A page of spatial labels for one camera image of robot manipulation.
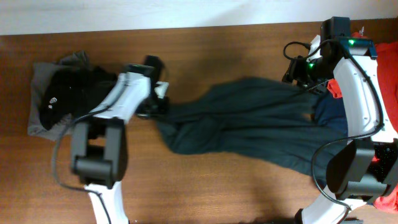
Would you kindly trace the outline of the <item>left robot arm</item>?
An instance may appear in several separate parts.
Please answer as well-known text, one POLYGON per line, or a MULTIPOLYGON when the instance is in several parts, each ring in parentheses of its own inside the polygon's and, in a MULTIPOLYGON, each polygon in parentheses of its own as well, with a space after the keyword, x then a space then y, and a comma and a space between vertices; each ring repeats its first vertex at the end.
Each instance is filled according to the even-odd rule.
POLYGON ((126 65, 113 89, 87 115, 73 122, 71 170, 80 190, 90 197, 97 223, 129 223, 124 211, 122 179, 128 164, 126 128, 133 116, 161 118, 169 107, 169 84, 160 76, 160 58, 126 65))

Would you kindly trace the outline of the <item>dark green Nike t-shirt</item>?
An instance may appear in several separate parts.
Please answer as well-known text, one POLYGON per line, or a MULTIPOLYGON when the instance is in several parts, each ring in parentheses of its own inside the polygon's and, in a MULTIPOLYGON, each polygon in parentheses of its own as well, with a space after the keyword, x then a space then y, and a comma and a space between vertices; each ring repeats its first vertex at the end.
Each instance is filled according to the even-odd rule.
POLYGON ((214 85, 195 101, 170 105, 156 122, 165 145, 176 154, 230 152, 311 174, 326 184, 326 167, 344 147, 347 133, 319 121, 322 98, 265 78, 214 85))

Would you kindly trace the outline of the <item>grey folded garment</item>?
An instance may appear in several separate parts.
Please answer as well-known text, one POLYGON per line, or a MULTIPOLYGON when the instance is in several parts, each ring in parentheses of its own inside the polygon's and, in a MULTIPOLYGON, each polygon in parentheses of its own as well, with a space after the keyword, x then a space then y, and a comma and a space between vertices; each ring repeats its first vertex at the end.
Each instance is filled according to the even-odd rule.
POLYGON ((27 125, 29 136, 36 136, 55 141, 64 127, 72 120, 71 115, 65 115, 50 130, 46 130, 39 119, 41 101, 50 81, 56 71, 64 68, 91 68, 88 55, 84 50, 74 52, 58 62, 36 62, 33 64, 34 76, 30 83, 30 113, 27 125))

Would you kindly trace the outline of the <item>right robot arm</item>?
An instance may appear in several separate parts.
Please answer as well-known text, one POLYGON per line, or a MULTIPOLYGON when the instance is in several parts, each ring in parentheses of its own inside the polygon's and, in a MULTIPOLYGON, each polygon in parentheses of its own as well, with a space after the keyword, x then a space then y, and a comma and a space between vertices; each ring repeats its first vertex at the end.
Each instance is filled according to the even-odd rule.
POLYGON ((351 35, 350 19, 325 20, 306 45, 306 57, 294 57, 283 81, 306 91, 336 80, 348 123, 346 147, 328 163, 326 186, 295 223, 346 223, 350 212, 393 193, 397 185, 397 132, 379 87, 377 53, 370 39, 351 35))

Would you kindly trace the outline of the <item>red garment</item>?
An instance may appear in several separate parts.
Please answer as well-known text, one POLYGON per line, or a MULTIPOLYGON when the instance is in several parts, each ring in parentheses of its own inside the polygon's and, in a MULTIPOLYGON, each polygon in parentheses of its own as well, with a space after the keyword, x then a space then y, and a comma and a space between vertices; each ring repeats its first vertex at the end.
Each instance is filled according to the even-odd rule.
MULTIPOLYGON (((392 127, 397 131, 397 41, 390 44, 376 44, 376 52, 378 54, 377 78, 382 98, 392 127)), ((329 81, 327 90, 334 98, 342 98, 336 80, 329 81)), ((376 153, 372 160, 373 165, 381 166, 382 162, 387 162, 387 152, 383 153, 376 153)), ((373 205, 383 212, 397 214, 397 185, 391 194, 377 198, 373 205)))

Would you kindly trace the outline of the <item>blue garment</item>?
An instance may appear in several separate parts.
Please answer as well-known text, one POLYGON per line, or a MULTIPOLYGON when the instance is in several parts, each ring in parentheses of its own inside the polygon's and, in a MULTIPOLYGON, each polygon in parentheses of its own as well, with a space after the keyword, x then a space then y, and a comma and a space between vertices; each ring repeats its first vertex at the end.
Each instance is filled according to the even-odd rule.
POLYGON ((348 135, 348 122, 342 98, 334 98, 331 93, 321 95, 313 106, 313 120, 320 126, 326 126, 342 135, 348 135))

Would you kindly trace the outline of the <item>black folded garment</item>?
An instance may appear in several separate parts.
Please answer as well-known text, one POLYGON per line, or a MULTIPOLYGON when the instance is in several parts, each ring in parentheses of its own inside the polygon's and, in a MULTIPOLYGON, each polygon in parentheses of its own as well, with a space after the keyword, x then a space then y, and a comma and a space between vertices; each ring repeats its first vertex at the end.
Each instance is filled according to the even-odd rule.
POLYGON ((100 67, 64 68, 55 72, 39 109, 41 125, 49 130, 66 115, 78 118, 96 108, 117 82, 100 67))

